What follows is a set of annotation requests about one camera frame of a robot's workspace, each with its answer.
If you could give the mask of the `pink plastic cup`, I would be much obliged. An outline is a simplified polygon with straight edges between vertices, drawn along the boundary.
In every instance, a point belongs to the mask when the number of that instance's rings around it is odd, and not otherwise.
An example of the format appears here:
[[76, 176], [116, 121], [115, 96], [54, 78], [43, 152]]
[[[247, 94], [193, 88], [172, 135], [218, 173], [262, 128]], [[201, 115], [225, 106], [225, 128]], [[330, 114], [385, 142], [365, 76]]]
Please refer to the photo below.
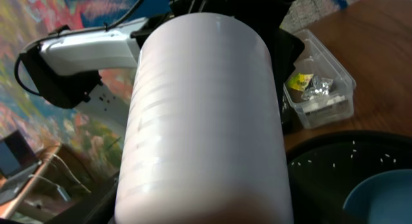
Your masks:
[[249, 26], [195, 13], [140, 52], [117, 223], [292, 223], [268, 49]]

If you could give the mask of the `yellow foil snack wrapper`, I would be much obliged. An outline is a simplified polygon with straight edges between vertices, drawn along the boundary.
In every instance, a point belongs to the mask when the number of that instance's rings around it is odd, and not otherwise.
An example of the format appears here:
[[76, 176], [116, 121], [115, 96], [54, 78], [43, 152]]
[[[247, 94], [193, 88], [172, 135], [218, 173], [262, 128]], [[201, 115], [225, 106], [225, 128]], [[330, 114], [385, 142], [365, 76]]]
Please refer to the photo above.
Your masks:
[[296, 102], [313, 100], [330, 94], [333, 80], [320, 77], [317, 74], [293, 75], [286, 83]]

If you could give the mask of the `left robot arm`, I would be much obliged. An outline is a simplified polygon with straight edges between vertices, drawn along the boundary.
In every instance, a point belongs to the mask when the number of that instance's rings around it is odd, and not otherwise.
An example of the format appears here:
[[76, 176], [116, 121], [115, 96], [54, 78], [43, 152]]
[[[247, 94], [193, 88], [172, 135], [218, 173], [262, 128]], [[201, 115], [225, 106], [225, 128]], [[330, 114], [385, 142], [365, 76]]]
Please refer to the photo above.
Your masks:
[[26, 68], [34, 94], [62, 109], [76, 109], [112, 130], [126, 129], [129, 106], [103, 83], [100, 70], [135, 70], [140, 47], [132, 36], [146, 17], [114, 28], [70, 30], [67, 26], [25, 46], [15, 61]]

